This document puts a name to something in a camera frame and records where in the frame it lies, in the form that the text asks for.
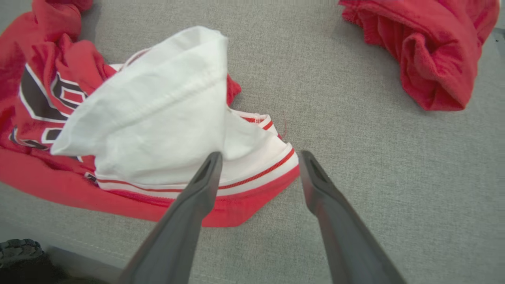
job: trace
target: white stripe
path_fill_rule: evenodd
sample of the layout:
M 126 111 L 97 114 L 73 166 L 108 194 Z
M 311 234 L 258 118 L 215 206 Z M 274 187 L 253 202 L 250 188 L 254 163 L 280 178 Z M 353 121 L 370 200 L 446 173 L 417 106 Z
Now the white stripe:
M 12 137 L 12 140 L 14 140 L 14 142 L 17 143 L 18 145 L 29 146 L 26 143 L 18 140 L 18 138 L 17 138 L 18 137 L 18 127 L 17 126 L 14 126 L 14 131 L 13 131 L 13 133 L 11 132 L 9 137 Z
M 44 94 L 45 96 L 45 99 L 47 101 L 47 104 L 55 109 L 55 110 L 58 110 L 54 105 L 53 103 L 51 102 L 51 100 L 49 99 L 49 96 L 47 95 L 47 92 L 45 91 L 45 88 L 44 88 L 44 85 L 42 85 L 42 83 L 40 82 L 40 80 L 38 79 L 37 75 L 35 75 L 35 73 L 33 72 L 33 70 L 31 69 L 30 65 L 28 65 L 28 63 L 25 65 L 26 66 L 26 70 L 28 71 L 28 73 L 30 73 L 30 76 L 32 76 L 33 80 L 35 81 L 35 83 L 38 85 L 40 91 Z M 31 109 L 30 105 L 26 102 L 26 99 L 25 99 L 25 96 L 23 94 L 23 87 L 21 86 L 21 84 L 19 85 L 19 98 L 21 99 L 21 102 L 24 104 L 26 110 L 28 111 L 28 113 L 30 113 L 30 116 L 32 118 L 35 118 L 37 120 L 41 120 L 41 121 L 47 121 L 47 122 L 56 122 L 56 123 L 65 123 L 65 120 L 59 120 L 59 119 L 52 119 L 52 118 L 46 118 L 46 117 L 40 117 L 40 116 L 37 116 L 35 115 L 35 113 L 33 112 L 33 109 Z
M 79 84 L 77 84 L 76 82 L 72 82 L 72 81 L 63 79 L 60 72 L 58 72 L 58 71 L 56 71 L 56 76 L 58 76 L 58 78 L 60 79 L 61 82 L 68 83 L 68 84 L 75 85 L 75 86 L 79 86 Z
M 71 92 L 71 93 L 74 93 L 74 94 L 81 95 L 81 97 L 82 97 L 82 102 L 76 102 L 76 101 L 69 100 L 69 99 L 65 98 L 65 93 L 64 93 L 65 91 L 67 91 L 67 92 Z M 84 95 L 84 93 L 83 93 L 83 92 L 81 92 L 81 91 L 76 91 L 76 90 L 72 90 L 72 89 L 68 89 L 68 88 L 62 87 L 62 95 L 61 95 L 61 97 L 60 97 L 60 98 L 61 98 L 62 100 L 65 100 L 65 101 L 67 101 L 67 102 L 71 103 L 71 104 L 80 105 L 81 103 L 83 103 L 83 102 L 84 102 L 84 100 L 86 99 L 86 96 L 85 96 L 85 95 Z
M 287 154 L 282 156 L 282 158 L 277 160 L 274 164 L 276 164 L 280 160 L 284 159 L 284 157 L 286 157 Z M 279 166 L 275 170 L 255 179 L 255 180 L 249 181 L 245 184 L 241 184 L 241 185 L 234 186 L 234 187 L 227 188 L 227 189 L 223 189 L 223 190 L 218 190 L 217 196 L 229 196 L 229 195 L 234 195 L 234 194 L 239 194 L 239 193 L 247 192 L 250 190 L 254 190 L 256 188 L 261 187 L 262 185 L 265 185 L 271 181 L 274 181 L 274 180 L 280 178 L 281 176 L 285 175 L 287 172 L 289 172 L 290 170 L 295 168 L 297 165 L 298 165 L 298 156 L 296 155 L 296 153 L 293 153 L 293 155 L 286 162 L 284 162 L 281 166 Z M 239 181 L 234 180 L 233 182 L 227 182 L 227 183 L 220 182 L 219 186 L 233 184 L 233 183 L 240 182 L 240 181 L 246 180 L 246 179 L 247 178 L 243 178 Z M 132 185 L 123 184 L 123 183 L 98 182 L 98 185 L 103 190 L 126 190 L 126 191 L 131 191 L 131 192 L 135 192 L 135 193 L 139 193 L 139 194 L 143 194 L 143 195 L 154 196 L 154 197 L 177 198 L 177 196 L 179 195 L 179 193 L 143 191 L 143 190 L 136 188 Z M 148 188 L 148 189 L 159 189 L 159 190 L 162 190 L 162 189 L 182 190 L 186 186 L 187 186 L 186 184 L 175 184 L 175 185 L 162 185 L 162 186 L 160 186 L 160 185 L 156 185 L 156 186 L 143 185 L 143 186 L 139 186 L 139 187 Z
M 148 52 L 151 48 L 146 48 L 146 49 L 142 49 L 142 50 L 139 50 L 137 52 L 135 52 L 135 54 L 133 54 L 132 56 L 130 56 L 130 58 L 128 58 L 128 60 L 125 62 L 125 64 L 123 65 L 124 68 L 130 66 L 130 64 L 137 60 L 138 58 L 140 58 L 143 54 L 145 54 L 146 52 Z
M 63 130 L 63 128 L 59 128 L 59 127 L 46 128 L 46 129 L 44 129 L 44 132 L 42 132 L 42 137 L 41 137 L 40 141 L 44 144 L 53 144 L 55 142 L 55 140 L 46 139 L 46 136 L 50 130 L 55 130 L 55 129 Z
M 270 169 L 275 164 L 277 164 L 278 162 L 282 161 L 282 159 L 284 159 L 289 154 L 289 152 L 291 152 L 292 149 L 293 149 L 293 146 L 290 143 L 287 143 L 286 147 L 282 150 L 281 153 L 279 153 L 277 156 L 275 156 L 275 158 L 271 159 L 268 162 L 263 163 L 261 167 L 256 168 L 254 170 L 254 172 L 248 173 L 247 175 L 243 175 L 243 176 L 240 176 L 238 178 L 233 178 L 233 179 L 223 179 L 223 177 L 221 176 L 221 179 L 219 180 L 219 186 L 226 186 L 226 185 L 234 184 L 234 183 L 237 183 L 237 182 L 241 182 L 241 181 L 246 180 L 248 178 L 251 178 L 251 177 L 253 177 L 253 176 L 255 176 L 255 175 L 257 175 L 257 174 L 259 174 L 259 173 L 261 173 L 263 171 L 266 171 L 266 170 Z M 125 181 L 125 182 L 133 185 L 134 187 L 136 186 L 136 187 L 140 187 L 140 188 L 153 189 L 153 190 L 165 190 L 165 189 L 182 190 L 182 189 L 184 189 L 187 186 L 187 183 L 146 184 L 146 183 L 130 182 L 130 181 L 125 180 L 125 179 L 120 179 L 120 178 L 118 178 L 115 175 L 114 176 L 110 176 L 110 175 L 107 176 L 107 175 L 100 174 L 98 172 L 98 170 L 95 171 L 95 176 L 96 176 L 97 179 L 100 179 L 100 180 Z
M 116 70 L 118 72 L 121 70 L 121 68 L 123 68 L 123 64 L 111 64 L 109 66 L 111 66 L 112 69 L 114 69 L 114 70 Z
M 232 113 L 240 116 L 241 118 L 255 119 L 256 122 L 251 122 L 251 123 L 256 124 L 259 128 L 265 127 L 267 124 L 270 123 L 270 121 L 272 121 L 272 118 L 268 114 L 248 113 L 248 112 L 241 112 L 241 111 L 236 111 L 236 110 L 232 110 L 232 109 L 230 109 L 230 110 Z M 272 124 L 272 126 L 270 126 L 270 128 L 267 129 L 267 131 L 273 133 L 275 136 L 279 135 L 279 133 L 277 132 L 277 129 L 275 128 L 275 126 L 273 124 Z

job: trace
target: crumpled red fabric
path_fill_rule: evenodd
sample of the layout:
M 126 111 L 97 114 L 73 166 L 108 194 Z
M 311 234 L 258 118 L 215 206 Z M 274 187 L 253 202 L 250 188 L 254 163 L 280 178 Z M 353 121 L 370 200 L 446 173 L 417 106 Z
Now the crumpled red fabric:
M 227 84 L 227 92 L 226 92 L 226 104 L 231 105 L 235 97 L 242 92 L 242 88 L 240 85 L 233 81 L 228 74 L 228 77 L 226 77 L 226 84 Z
M 482 45 L 498 20 L 498 0 L 341 0 L 342 17 L 365 42 L 400 63 L 404 90 L 427 111 L 463 110 Z

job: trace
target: gray table surface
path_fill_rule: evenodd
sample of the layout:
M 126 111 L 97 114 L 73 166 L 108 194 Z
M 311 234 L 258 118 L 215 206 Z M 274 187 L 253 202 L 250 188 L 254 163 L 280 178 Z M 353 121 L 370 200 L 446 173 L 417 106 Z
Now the gray table surface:
M 0 27 L 29 9 L 1 2 Z M 409 283 L 504 283 L 505 65 L 494 39 L 467 110 L 428 113 L 402 89 L 394 58 L 341 11 L 313 0 L 97 0 L 81 38 L 121 63 L 189 26 L 221 30 L 243 88 L 232 107 L 270 114 L 285 141 L 312 151 Z M 117 267 L 154 225 L 0 193 L 0 221 Z M 244 225 L 204 228 L 191 283 L 328 283 L 326 263 L 297 181 Z

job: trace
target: red sweatshirt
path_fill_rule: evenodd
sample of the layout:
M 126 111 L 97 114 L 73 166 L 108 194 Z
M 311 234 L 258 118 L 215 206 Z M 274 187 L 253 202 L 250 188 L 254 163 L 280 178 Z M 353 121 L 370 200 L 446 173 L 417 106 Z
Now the red sweatshirt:
M 498 0 L 340 0 L 342 17 L 365 42 L 400 63 L 405 91 L 425 110 L 466 107 L 482 45 L 498 20 Z
M 116 71 L 90 41 L 76 42 L 92 0 L 34 0 L 0 36 L 0 180 L 68 206 L 158 220 L 166 207 L 94 184 L 94 157 L 52 156 L 65 121 Z M 240 86 L 228 76 L 228 104 Z

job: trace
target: white fabric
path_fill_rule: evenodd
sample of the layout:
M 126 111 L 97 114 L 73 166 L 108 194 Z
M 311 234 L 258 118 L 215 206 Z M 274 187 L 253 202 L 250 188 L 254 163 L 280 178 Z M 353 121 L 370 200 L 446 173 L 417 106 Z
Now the white fabric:
M 227 38 L 204 27 L 155 45 L 74 111 L 51 153 L 94 155 L 98 179 L 142 187 L 187 183 L 213 151 L 220 184 L 276 163 L 291 146 L 226 106 L 226 53 Z
M 286 148 L 285 151 L 283 151 L 279 157 L 284 158 L 285 155 L 287 155 L 292 149 L 291 144 L 288 143 L 288 148 Z M 249 191 L 254 188 L 259 188 L 260 186 L 267 184 L 268 182 L 271 182 L 273 180 L 278 179 L 279 177 L 287 174 L 291 169 L 296 167 L 298 165 L 298 156 L 296 154 L 292 155 L 289 159 L 286 160 L 285 163 L 283 163 L 281 166 L 276 168 L 274 171 L 269 172 L 257 179 L 254 179 L 250 182 L 240 184 L 231 188 L 224 188 L 224 189 L 219 189 L 217 196 L 228 196 L 228 195 L 233 195 L 233 194 L 239 194 L 243 193 L 246 191 Z M 220 186 L 223 185 L 228 185 L 232 184 L 234 181 L 229 181 L 229 182 L 220 182 Z M 147 188 L 145 184 L 124 184 L 124 183 L 118 183 L 118 182 L 98 182 L 98 185 L 100 186 L 101 189 L 103 190 L 125 190 L 125 191 L 131 191 L 139 194 L 144 194 L 144 195 L 150 195 L 154 197 L 162 197 L 162 198 L 170 198 L 170 199 L 175 199 L 177 196 L 180 194 L 180 192 L 164 192 L 162 191 L 163 189 L 172 189 L 172 190 L 183 190 L 186 186 L 187 183 L 182 183 L 182 184 L 175 184 L 175 185 L 153 185 L 149 186 L 149 189 L 151 191 L 146 192 L 142 188 Z

